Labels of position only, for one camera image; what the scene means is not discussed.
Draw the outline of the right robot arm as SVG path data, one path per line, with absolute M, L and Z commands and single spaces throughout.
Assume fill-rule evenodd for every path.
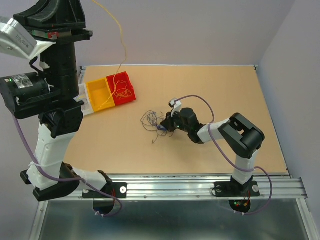
M 243 197 L 247 193 L 259 196 L 252 189 L 254 163 L 258 150 L 265 140 L 264 133 L 240 113 L 217 123 L 202 124 L 191 108 L 183 108 L 177 113 L 166 114 L 160 123 L 162 128 L 172 133 L 181 130 L 187 133 L 195 144 L 225 140 L 235 153 L 235 163 L 227 160 L 234 172 L 229 181 L 216 183 L 213 188 L 214 196 L 218 198 Z

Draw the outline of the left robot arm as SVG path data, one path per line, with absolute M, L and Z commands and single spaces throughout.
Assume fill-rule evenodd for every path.
M 40 0 L 31 8 L 0 19 L 0 51 L 26 59 L 32 72 L 0 79 L 0 93 L 13 120 L 38 116 L 38 139 L 31 163 L 20 177 L 42 202 L 80 188 L 114 198 L 112 180 L 101 170 L 83 171 L 64 163 L 67 148 L 83 121 L 75 43 L 89 40 L 78 0 Z

